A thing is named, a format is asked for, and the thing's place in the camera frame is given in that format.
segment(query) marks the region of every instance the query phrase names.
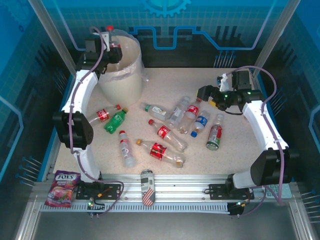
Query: blue label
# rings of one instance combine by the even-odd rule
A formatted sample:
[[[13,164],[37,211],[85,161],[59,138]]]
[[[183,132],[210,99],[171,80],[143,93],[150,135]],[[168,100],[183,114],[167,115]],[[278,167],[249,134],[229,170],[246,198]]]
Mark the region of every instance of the blue label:
[[[205,127],[208,120],[204,116],[198,116],[198,118],[196,119],[196,122],[201,123]]]

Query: trash bin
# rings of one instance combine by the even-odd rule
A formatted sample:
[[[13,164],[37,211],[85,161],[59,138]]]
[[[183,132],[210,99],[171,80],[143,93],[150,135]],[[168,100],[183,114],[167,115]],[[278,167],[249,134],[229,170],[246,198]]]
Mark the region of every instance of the trash bin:
[[[114,33],[121,45],[121,67],[123,69],[117,71],[115,64],[108,64],[107,71],[101,74],[98,84],[112,105],[119,104],[121,107],[128,107],[139,100],[143,90],[144,67],[140,44],[137,39],[125,31],[115,29]]]

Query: red lid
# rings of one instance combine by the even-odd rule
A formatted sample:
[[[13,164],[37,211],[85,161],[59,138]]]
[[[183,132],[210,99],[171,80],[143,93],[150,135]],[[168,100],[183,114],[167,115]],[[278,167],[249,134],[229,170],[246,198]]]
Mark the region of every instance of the red lid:
[[[106,27],[106,30],[107,30],[108,32],[110,32],[110,31],[115,30],[115,28],[114,28],[114,26],[107,26],[107,27]]]

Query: speckled tabletop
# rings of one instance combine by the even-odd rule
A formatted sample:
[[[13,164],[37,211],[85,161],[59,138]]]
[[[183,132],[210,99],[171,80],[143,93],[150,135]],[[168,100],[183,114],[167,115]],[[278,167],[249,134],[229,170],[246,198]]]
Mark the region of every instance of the speckled tabletop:
[[[251,126],[243,116],[229,115],[210,106],[207,102],[201,103],[201,110],[210,113],[208,124],[204,131],[196,138],[188,134],[174,131],[180,138],[188,143],[185,151],[186,161],[183,168],[176,168],[170,163],[159,161],[147,154],[145,150],[136,145],[138,138],[161,143],[170,148],[158,137],[148,120],[149,114],[140,109],[141,102],[158,104],[172,109],[183,96],[190,96],[196,100],[197,90],[206,85],[216,86],[216,77],[231,69],[223,68],[147,68],[149,81],[143,83],[142,97],[138,102],[128,107],[125,121],[114,134],[104,130],[104,124],[95,126],[92,150],[95,161],[103,174],[140,174],[143,169],[151,169],[155,174],[231,174],[247,170],[260,154],[259,146]],[[97,85],[89,100],[87,115],[110,106]],[[239,112],[233,106],[230,112]],[[211,151],[206,148],[209,131],[217,114],[223,114],[223,132],[220,148]],[[124,130],[132,145],[137,164],[133,168],[124,167],[120,152],[119,131]],[[79,172],[78,165],[70,149],[61,144],[56,160],[56,170]]]

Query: snack bag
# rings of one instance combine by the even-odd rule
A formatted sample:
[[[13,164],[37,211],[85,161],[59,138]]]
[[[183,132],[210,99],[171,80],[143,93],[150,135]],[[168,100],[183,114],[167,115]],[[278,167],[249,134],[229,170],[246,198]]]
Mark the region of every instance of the snack bag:
[[[80,173],[57,170],[51,184],[45,205],[70,208],[72,193],[80,180]]]

